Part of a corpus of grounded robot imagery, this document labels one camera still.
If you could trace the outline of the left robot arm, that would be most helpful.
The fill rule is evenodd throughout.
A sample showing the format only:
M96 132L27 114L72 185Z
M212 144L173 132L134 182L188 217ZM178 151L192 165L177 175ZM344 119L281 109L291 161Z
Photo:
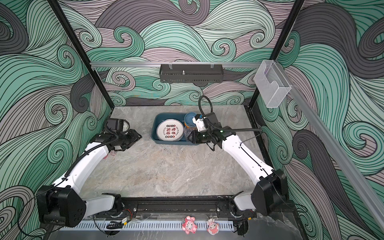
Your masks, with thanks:
M109 118L104 129L96 134L85 151L69 169L50 186L42 186L36 196L39 220L42 224L73 228L83 219L100 213L119 218L124 211L120 194L102 194L93 199L80 196L83 185L96 166L111 151L123 152L142 136L131 129L128 121Z

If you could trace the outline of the clear glass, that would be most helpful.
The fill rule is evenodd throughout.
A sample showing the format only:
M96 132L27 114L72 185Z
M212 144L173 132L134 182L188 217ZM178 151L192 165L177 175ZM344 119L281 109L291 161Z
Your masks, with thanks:
M190 135L191 135L191 133L193 131L194 131L194 128L187 128L187 127L185 127L185 129L184 129L184 136L186 138L186 141L191 142Z

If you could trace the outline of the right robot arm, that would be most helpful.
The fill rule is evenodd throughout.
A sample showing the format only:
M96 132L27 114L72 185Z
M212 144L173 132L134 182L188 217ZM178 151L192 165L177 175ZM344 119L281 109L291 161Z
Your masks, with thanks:
M282 170L275 170L258 158L242 141L238 132L252 132L252 129L232 129L223 127L215 113L192 117L196 130L188 135L193 144L213 144L211 150L219 147L228 153L248 174L254 189L233 197L237 211L255 210L267 216L280 205L288 194L287 176Z

